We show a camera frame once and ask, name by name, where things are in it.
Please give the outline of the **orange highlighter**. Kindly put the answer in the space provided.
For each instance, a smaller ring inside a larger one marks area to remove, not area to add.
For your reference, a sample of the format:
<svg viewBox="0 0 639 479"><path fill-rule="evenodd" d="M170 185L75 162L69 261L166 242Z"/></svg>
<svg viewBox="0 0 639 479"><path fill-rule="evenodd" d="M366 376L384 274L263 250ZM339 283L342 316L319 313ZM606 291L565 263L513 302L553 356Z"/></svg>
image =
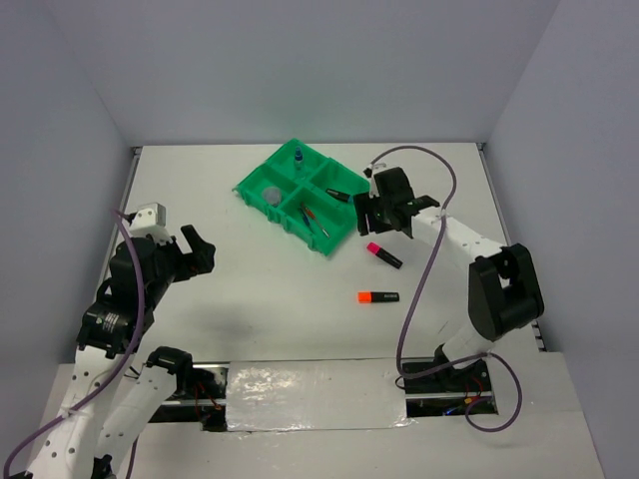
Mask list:
<svg viewBox="0 0 639 479"><path fill-rule="evenodd" d="M393 303L399 302L398 292L392 291L359 291L357 293L357 301L361 304L365 303Z"/></svg>

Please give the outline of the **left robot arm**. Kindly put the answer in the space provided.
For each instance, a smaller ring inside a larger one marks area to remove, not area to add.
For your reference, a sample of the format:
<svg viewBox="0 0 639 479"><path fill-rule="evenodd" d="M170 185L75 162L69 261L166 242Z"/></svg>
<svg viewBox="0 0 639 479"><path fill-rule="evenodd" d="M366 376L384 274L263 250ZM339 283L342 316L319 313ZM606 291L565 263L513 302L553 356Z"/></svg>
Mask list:
<svg viewBox="0 0 639 479"><path fill-rule="evenodd" d="M211 272L216 248L196 229L183 226L190 246L182 252L174 238L157 239L121 227L123 236L109 261L110 275L85 311L77 336L71 380L57 415L21 441L3 466L36 439L44 440L20 478L115 478L132 473L139 437L161 404L199 388L190 353L155 349L133 377L123 399L116 393L154 322L154 312L169 286Z"/></svg>

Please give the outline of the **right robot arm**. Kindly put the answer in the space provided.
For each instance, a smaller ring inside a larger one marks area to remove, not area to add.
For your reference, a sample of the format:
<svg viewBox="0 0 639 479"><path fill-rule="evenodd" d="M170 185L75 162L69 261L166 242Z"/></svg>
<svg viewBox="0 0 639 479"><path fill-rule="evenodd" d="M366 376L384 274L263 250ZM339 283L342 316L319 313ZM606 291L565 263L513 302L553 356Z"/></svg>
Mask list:
<svg viewBox="0 0 639 479"><path fill-rule="evenodd" d="M369 190L353 198L358 232L400 232L431 247L397 341L395 366L403 378L412 376L402 365L408 330L437 257L444 254L467 276L467 318L437 348L430 370L441 388L456 390L468 379L468 367L488 357L498 340L543 314L532 255L520 243L488 239L455 219L447 210L453 193L443 202L416 196L400 167L368 167L364 174Z"/></svg>

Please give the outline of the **clear tub of paperclips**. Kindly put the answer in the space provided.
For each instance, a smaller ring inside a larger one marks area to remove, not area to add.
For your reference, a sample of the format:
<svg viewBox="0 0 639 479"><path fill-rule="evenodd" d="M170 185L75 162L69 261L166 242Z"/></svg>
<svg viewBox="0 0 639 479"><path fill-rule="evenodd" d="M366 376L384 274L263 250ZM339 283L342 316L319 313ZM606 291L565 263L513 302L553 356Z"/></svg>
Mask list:
<svg viewBox="0 0 639 479"><path fill-rule="evenodd" d="M277 187L266 187L262 191L262 198L268 205L276 208L282 202L283 193Z"/></svg>

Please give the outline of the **red gel pen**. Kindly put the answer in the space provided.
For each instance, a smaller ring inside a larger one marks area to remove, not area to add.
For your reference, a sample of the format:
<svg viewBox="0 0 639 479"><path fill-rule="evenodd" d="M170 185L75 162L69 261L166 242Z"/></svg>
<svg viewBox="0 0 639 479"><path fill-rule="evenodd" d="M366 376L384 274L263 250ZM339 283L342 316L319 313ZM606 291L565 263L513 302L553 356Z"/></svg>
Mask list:
<svg viewBox="0 0 639 479"><path fill-rule="evenodd" d="M305 212L305 214L311 219L313 220L316 224L319 225L318 220L315 216L315 214L304 204L301 204L301 207L303 209L303 211Z"/></svg>

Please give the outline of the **small blue-capped bottle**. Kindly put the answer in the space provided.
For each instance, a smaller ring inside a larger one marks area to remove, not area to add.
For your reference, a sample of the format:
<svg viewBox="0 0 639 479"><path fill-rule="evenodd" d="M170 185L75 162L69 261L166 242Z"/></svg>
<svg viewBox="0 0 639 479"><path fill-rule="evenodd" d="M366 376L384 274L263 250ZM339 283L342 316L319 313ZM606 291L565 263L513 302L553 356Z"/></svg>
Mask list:
<svg viewBox="0 0 639 479"><path fill-rule="evenodd" d="M303 151L300 147L295 148L294 168L295 168L295 174L297 178L303 178L305 176L306 174L305 158L304 158Z"/></svg>

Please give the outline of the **blue highlighter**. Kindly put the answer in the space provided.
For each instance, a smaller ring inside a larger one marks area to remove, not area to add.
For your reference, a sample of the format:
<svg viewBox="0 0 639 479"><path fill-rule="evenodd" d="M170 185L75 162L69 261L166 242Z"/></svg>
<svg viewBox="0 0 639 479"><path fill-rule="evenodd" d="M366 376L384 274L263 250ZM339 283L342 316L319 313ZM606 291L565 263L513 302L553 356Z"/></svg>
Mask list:
<svg viewBox="0 0 639 479"><path fill-rule="evenodd" d="M332 198L342 202L342 203L350 203L351 196L347 193L337 191L335 189L326 189L325 192L331 196Z"/></svg>

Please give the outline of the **pink highlighter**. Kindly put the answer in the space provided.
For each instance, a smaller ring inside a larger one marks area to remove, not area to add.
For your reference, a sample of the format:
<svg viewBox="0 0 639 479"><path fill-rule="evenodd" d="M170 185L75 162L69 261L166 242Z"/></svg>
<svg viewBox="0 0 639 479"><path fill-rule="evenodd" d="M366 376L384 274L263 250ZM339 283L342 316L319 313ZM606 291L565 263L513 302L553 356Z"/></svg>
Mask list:
<svg viewBox="0 0 639 479"><path fill-rule="evenodd" d="M403 262L395 255L387 251L385 248L375 242L370 242L366 249L375 257L394 267L395 269L401 269Z"/></svg>

